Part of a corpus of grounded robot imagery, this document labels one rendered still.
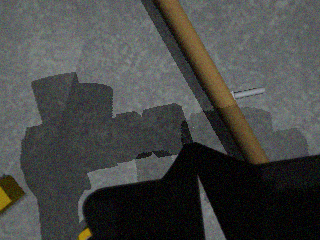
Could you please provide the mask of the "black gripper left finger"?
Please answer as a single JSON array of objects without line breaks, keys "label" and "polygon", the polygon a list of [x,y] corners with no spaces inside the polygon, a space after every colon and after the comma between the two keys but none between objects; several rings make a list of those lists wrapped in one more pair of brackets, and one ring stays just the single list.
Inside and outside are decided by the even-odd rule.
[{"label": "black gripper left finger", "polygon": [[93,240],[179,229],[206,240],[192,145],[184,144],[162,179],[98,189],[82,213]]}]

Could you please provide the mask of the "yellow rectangular block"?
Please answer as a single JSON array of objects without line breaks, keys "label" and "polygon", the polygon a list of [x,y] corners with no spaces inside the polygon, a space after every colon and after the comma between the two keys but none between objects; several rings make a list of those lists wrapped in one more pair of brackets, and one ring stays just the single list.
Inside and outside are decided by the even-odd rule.
[{"label": "yellow rectangular block", "polygon": [[24,192],[12,176],[0,180],[0,215],[15,204]]}]

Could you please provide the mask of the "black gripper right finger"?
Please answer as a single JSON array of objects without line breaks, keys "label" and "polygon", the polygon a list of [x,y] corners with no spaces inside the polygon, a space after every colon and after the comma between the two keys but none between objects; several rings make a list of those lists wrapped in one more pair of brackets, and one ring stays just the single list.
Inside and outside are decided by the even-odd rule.
[{"label": "black gripper right finger", "polygon": [[191,145],[226,240],[276,240],[278,200],[320,191],[320,154],[254,165],[197,142]]}]

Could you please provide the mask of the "long wooden-handled scraper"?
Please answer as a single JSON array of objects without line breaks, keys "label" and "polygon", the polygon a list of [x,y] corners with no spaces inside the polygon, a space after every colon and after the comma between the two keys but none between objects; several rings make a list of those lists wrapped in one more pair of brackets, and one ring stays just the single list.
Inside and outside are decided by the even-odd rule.
[{"label": "long wooden-handled scraper", "polygon": [[270,162],[178,0],[154,0],[245,162]]}]

